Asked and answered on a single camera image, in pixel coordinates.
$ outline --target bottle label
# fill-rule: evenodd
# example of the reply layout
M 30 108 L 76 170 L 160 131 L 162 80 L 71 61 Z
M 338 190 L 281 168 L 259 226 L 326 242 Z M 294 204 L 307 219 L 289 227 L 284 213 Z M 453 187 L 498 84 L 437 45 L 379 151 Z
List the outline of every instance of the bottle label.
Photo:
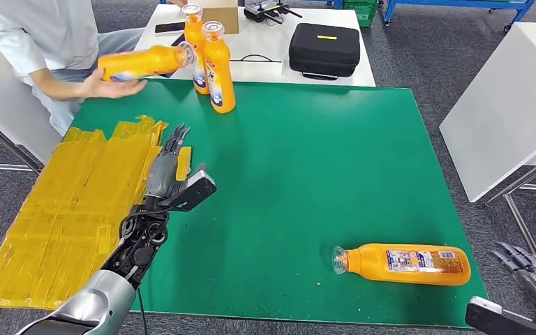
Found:
M 387 250 L 386 254 L 390 271 L 463 273 L 461 260 L 453 251 Z
M 209 76 L 209 90 L 211 102 L 216 107 L 223 105 L 223 91 L 221 90 L 221 79 L 217 76 L 216 66 L 207 60 L 207 75 Z
M 202 89 L 207 86 L 206 75 L 204 74 L 204 57 L 201 54 L 196 54 L 196 63 L 193 71 L 194 84 Z

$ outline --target white shirt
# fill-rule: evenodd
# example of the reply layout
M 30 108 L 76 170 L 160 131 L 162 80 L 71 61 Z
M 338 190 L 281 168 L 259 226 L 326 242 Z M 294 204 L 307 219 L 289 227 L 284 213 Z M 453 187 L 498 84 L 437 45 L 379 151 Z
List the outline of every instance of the white shirt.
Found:
M 23 77 L 90 68 L 97 34 L 91 0 L 0 0 L 0 51 Z

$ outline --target black cable on table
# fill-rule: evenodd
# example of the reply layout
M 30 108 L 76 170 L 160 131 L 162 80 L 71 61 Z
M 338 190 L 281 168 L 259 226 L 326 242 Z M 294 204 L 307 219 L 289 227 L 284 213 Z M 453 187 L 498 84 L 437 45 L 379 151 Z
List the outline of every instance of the black cable on table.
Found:
M 144 328 L 144 335 L 149 335 L 147 331 L 147 321 L 144 319 L 144 307 L 142 306 L 142 296 L 140 295 L 140 288 L 137 289 L 139 294 L 140 315 L 142 316 L 142 326 Z
M 260 57 L 266 59 L 267 61 L 274 62 L 272 59 L 264 56 L 263 54 L 248 54 L 247 56 L 244 56 L 244 58 L 240 59 L 240 61 L 245 61 L 248 57 Z

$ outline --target black carrying case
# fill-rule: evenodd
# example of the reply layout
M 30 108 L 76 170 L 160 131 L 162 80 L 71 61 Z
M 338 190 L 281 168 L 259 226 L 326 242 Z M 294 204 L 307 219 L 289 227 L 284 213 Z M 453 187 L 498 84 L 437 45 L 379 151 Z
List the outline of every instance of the black carrying case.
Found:
M 290 68 L 305 77 L 350 77 L 360 61 L 360 34 L 351 28 L 299 23 L 288 49 Z

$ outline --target green crate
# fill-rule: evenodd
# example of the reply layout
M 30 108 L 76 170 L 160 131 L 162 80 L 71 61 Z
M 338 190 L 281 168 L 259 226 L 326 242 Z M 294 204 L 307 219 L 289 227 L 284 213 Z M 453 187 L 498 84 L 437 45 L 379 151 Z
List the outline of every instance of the green crate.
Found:
M 377 11 L 377 1 L 374 3 L 367 2 L 348 2 L 344 1 L 344 9 L 353 9 L 357 14 L 359 20 L 359 26 L 370 27 L 373 21 L 373 16 Z

